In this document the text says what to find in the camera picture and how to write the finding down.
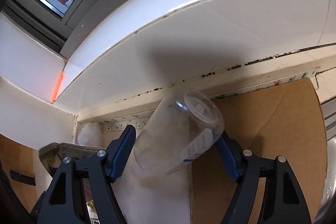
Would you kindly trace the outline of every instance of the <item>plastic bottle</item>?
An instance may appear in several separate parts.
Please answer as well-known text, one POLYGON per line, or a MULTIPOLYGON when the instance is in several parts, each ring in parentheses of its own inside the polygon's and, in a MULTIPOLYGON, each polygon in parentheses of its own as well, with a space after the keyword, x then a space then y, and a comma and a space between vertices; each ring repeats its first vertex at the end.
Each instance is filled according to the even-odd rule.
POLYGON ((221 136, 219 109, 197 90, 180 90, 159 104, 134 145, 143 174, 170 174, 208 150, 221 136))

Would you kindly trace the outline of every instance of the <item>white wall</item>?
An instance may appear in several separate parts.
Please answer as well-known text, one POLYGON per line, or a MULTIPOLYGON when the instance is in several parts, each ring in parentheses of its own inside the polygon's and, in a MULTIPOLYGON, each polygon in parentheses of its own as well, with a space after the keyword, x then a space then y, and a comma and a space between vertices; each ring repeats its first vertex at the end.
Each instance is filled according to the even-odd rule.
POLYGON ((328 18, 319 45, 336 43, 336 0, 330 0, 328 18))
POLYGON ((0 76, 50 102, 65 61, 0 14, 0 76))
POLYGON ((64 69, 58 106, 92 111, 209 72, 319 44, 330 0, 130 0, 64 69))
POLYGON ((75 118, 35 99, 0 77, 0 134, 39 149, 72 141, 75 118))

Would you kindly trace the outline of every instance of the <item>brown cardboard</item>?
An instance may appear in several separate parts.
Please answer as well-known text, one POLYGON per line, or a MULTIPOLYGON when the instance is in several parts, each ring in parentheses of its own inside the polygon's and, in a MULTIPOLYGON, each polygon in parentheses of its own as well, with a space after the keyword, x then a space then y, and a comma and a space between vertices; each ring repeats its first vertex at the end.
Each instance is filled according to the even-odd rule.
MULTIPOLYGON (((315 219, 327 172, 327 141, 311 81, 299 80, 214 103, 223 114, 227 134, 243 149, 265 158, 287 158, 315 219)), ((221 223, 236 183, 226 175, 216 149, 192 163, 192 178, 192 224, 221 223)), ((259 180, 250 224, 259 217, 264 180, 259 180)))
POLYGON ((12 180, 9 172, 12 170, 34 177, 33 150, 0 135, 0 161, 14 193, 26 210, 30 212, 37 201, 36 187, 12 180))

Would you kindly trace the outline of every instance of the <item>blue gripper pad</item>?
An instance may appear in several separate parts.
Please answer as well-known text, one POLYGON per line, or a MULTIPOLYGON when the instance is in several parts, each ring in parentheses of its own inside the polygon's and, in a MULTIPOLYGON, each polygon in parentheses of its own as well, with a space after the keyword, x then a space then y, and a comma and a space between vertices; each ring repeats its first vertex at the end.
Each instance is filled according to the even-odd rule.
POLYGON ((115 182, 117 178, 121 177, 129 155, 133 149, 135 138, 136 133, 134 126, 128 125, 124 129, 119 139, 113 140, 106 149, 106 151, 109 153, 108 165, 110 167, 109 170, 111 170, 109 177, 113 182, 115 182))
POLYGON ((215 142, 215 146, 223 161, 227 175, 235 182, 238 182, 240 174, 238 172, 237 159, 222 136, 215 142))

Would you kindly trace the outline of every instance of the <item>bottle label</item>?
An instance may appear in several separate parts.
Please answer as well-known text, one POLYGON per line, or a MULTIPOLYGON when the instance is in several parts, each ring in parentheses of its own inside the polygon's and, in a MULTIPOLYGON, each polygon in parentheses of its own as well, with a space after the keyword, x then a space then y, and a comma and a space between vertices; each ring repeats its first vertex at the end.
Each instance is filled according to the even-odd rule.
POLYGON ((190 144, 187 145, 181 151, 180 158, 181 163, 168 171, 166 175, 172 174, 179 168, 188 165, 193 160, 197 159, 200 155, 202 155, 205 151, 207 151, 213 142, 212 131, 209 128, 206 128, 198 135, 190 144))

